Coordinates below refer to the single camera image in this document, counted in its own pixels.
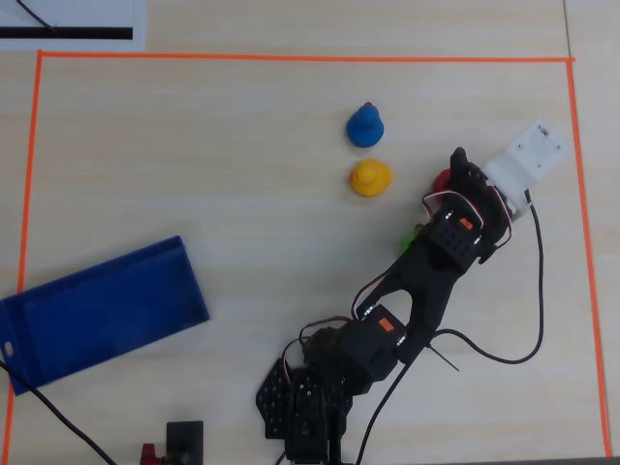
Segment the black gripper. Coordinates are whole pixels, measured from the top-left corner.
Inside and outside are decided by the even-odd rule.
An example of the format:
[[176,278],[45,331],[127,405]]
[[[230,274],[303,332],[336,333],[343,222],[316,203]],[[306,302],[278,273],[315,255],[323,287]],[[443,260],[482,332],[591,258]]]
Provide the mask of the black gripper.
[[512,239],[512,213],[505,196],[467,158],[463,147],[457,147],[450,156],[449,170],[448,187],[469,201],[484,222],[477,246],[479,264],[484,264]]

